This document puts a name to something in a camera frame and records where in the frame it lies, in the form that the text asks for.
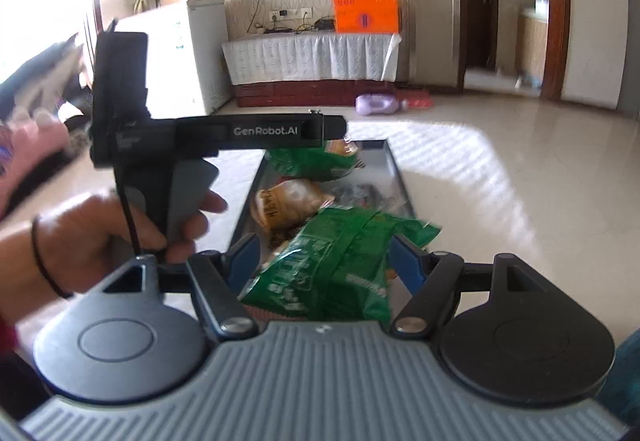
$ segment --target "plastic wrapper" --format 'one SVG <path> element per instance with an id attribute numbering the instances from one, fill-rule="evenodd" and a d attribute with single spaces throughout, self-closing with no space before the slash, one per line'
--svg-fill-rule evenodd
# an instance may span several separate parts
<path id="1" fill-rule="evenodd" d="M 420 247 L 440 228 L 363 208 L 322 208 L 242 293 L 290 318 L 390 321 L 386 248 L 396 233 Z"/>
<path id="2" fill-rule="evenodd" d="M 284 176 L 331 181 L 346 176 L 358 165 L 358 147 L 344 139 L 318 148 L 278 148 L 268 151 L 269 163 Z"/>
<path id="3" fill-rule="evenodd" d="M 370 183 L 339 185 L 328 191 L 335 197 L 334 203 L 339 206 L 357 206 L 358 208 L 370 208 L 371 210 L 386 212 L 395 203 L 394 200 L 385 198 L 380 190 Z"/>
<path id="4" fill-rule="evenodd" d="M 333 200 L 333 196 L 323 194 L 311 181 L 292 179 L 259 190 L 250 207 L 251 216 L 264 231 L 285 230 L 303 223 L 320 206 Z"/>

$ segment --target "gray ribbed platform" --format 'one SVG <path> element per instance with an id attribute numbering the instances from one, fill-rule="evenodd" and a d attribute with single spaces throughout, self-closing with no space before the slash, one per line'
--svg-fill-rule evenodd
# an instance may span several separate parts
<path id="1" fill-rule="evenodd" d="M 55 398 L 23 427 L 47 441 L 613 441 L 625 432 L 591 400 L 525 411 L 481 399 L 426 344 L 369 322 L 271 323 L 223 344 L 171 395 L 128 408 Z"/>

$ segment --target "tiled floor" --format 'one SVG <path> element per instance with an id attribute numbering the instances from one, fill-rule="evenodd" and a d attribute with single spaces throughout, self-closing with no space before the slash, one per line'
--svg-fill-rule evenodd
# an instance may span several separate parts
<path id="1" fill-rule="evenodd" d="M 434 97 L 427 111 L 344 114 L 356 138 L 388 138 L 418 217 L 443 226 L 433 243 L 468 261 L 511 251 L 600 318 L 617 342 L 640 328 L 640 135 L 620 116 L 527 98 Z M 261 109 L 292 112 L 295 109 Z M 223 113 L 255 112 L 226 106 Z M 222 153 L 214 188 L 230 203 L 199 246 L 224 248 L 256 151 Z M 113 184 L 85 157 L 26 202 L 8 225 L 82 190 Z M 464 305 L 481 296 L 466 298 Z M 54 305 L 21 327 L 28 343 Z"/>

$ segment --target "white refrigerator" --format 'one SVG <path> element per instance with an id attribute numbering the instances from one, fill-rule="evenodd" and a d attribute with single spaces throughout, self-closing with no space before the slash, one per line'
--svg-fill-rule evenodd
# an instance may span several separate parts
<path id="1" fill-rule="evenodd" d="M 224 0 L 190 0 L 118 22 L 149 35 L 146 106 L 155 119 L 211 114 L 232 96 L 222 43 Z"/>

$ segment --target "human arm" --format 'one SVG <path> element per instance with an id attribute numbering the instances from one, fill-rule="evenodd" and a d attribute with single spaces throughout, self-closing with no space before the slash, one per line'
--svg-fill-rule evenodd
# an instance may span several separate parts
<path id="1" fill-rule="evenodd" d="M 207 212 L 223 212 L 226 202 L 209 192 L 201 205 Z M 158 228 L 132 208 L 136 233 L 143 249 L 166 247 Z M 182 228 L 183 241 L 170 244 L 167 262 L 183 262 L 195 252 L 194 239 L 207 231 L 202 213 L 189 218 Z M 38 224 L 37 247 L 42 263 L 63 291 L 84 293 L 116 267 L 111 265 L 113 237 L 130 241 L 122 206 L 112 192 L 84 195 L 67 201 L 44 215 Z M 0 238 L 0 316 L 7 325 L 57 298 L 38 270 L 31 246 L 31 225 L 23 225 Z"/>

